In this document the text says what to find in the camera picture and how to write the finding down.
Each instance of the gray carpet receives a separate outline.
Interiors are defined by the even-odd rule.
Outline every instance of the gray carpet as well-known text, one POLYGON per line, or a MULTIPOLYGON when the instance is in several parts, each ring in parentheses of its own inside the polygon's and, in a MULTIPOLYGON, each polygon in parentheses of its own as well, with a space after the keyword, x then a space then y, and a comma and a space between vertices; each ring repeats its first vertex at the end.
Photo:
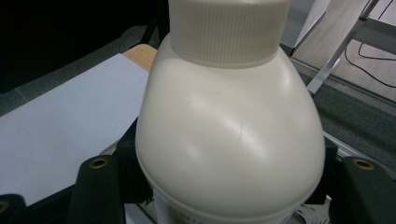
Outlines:
POLYGON ((313 99, 323 131, 396 171, 396 117, 328 85, 313 99))
MULTIPOLYGON (((31 83, 0 96, 0 116, 66 82, 138 43, 145 27, 132 27, 101 49, 31 83)), ((158 33, 150 43, 159 47, 158 33)), ((310 77, 302 75, 307 84, 310 77)), ((383 163, 396 172, 396 118, 356 98, 324 85, 313 96, 326 133, 383 163)))

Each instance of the floor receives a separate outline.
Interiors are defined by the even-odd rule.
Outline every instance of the floor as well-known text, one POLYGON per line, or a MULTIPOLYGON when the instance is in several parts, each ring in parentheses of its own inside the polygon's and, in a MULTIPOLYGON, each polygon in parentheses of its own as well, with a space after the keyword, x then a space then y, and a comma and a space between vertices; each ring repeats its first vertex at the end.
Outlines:
MULTIPOLYGON (((370 17, 377 19, 391 1, 393 0, 379 1, 370 17)), ((332 57, 361 14, 366 3, 366 0, 332 0, 322 20, 295 50, 291 58, 309 64, 312 67, 321 68, 332 57)), ((391 2, 380 20, 396 25, 396 14, 393 13, 395 10, 396 3, 391 2)), ((360 42, 352 40, 347 47, 346 56, 348 59, 383 82, 396 86, 396 75, 394 73, 396 62, 362 58, 358 54, 360 45, 360 42)), ((367 45, 363 45, 361 54, 371 57, 396 59, 396 55, 367 45)), ((332 71, 333 75, 368 92, 384 97, 386 101, 396 102, 395 88, 387 87, 367 76, 359 68, 350 64, 344 54, 340 59, 341 62, 332 71)))

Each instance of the metal grommet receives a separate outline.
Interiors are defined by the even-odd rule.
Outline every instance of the metal grommet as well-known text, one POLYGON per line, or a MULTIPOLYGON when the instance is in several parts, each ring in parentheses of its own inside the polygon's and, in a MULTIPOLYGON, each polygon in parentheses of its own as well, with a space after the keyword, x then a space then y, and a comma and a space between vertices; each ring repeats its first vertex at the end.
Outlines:
POLYGON ((108 164, 107 158, 97 158, 90 162, 90 167, 92 169, 100 169, 108 164))
POLYGON ((354 165, 356 165, 357 167, 361 168, 362 170, 372 171, 375 168, 372 163, 370 163, 369 161, 365 161, 365 160, 355 159, 352 161, 352 163, 354 165))
POLYGON ((8 207, 9 207, 8 201, 6 201, 6 200, 0 201, 0 214, 2 214, 4 211, 6 211, 8 207))

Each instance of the wooden surface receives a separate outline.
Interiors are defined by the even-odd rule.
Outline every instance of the wooden surface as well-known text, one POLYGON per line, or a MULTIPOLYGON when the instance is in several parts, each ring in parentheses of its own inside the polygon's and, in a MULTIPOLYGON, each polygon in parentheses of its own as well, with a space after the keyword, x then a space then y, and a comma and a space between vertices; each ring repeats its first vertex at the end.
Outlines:
MULTIPOLYGON (((358 19, 366 2, 367 0, 332 0, 323 20, 318 23, 301 46, 297 48, 292 58, 316 68, 321 68, 335 53, 350 28, 358 19)), ((377 19, 389 2, 390 0, 379 1, 370 17, 377 19)), ((381 18, 381 21, 396 25, 395 11, 396 2, 393 2, 381 18)), ((362 58, 358 54, 360 45, 360 42, 352 40, 347 48, 348 59, 363 67, 375 77, 396 86, 396 62, 362 58)), ((361 53, 372 57, 396 59, 393 54, 367 45, 363 46, 361 53)), ((344 54, 340 59, 341 62, 332 71, 333 75, 396 101, 396 89, 386 87, 367 76, 359 68, 348 63, 344 54)))
POLYGON ((141 44, 125 51, 122 55, 137 63, 149 72, 157 50, 150 45, 141 44))

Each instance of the ribbed bottle cap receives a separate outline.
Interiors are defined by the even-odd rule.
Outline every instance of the ribbed bottle cap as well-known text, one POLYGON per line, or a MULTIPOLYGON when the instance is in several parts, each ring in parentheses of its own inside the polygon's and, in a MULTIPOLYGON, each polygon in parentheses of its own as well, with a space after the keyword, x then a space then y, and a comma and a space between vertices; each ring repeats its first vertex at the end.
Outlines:
POLYGON ((169 1, 173 50, 194 63, 250 66, 278 49, 290 0, 169 1))

